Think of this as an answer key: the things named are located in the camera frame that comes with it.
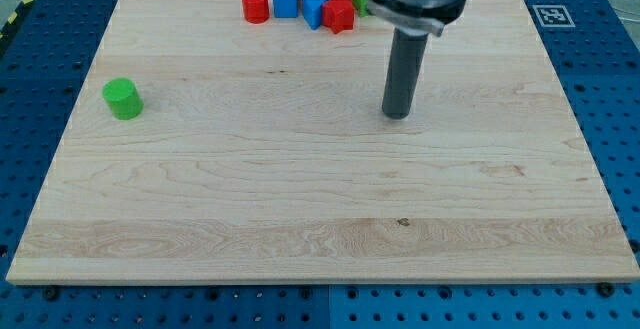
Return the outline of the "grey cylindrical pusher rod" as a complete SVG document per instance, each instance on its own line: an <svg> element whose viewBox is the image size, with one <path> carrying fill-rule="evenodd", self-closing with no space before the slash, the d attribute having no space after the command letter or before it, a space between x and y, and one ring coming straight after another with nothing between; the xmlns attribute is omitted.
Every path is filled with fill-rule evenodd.
<svg viewBox="0 0 640 329"><path fill-rule="evenodd" d="M410 113L427 41L427 34L394 30L382 101L382 111L391 119Z"/></svg>

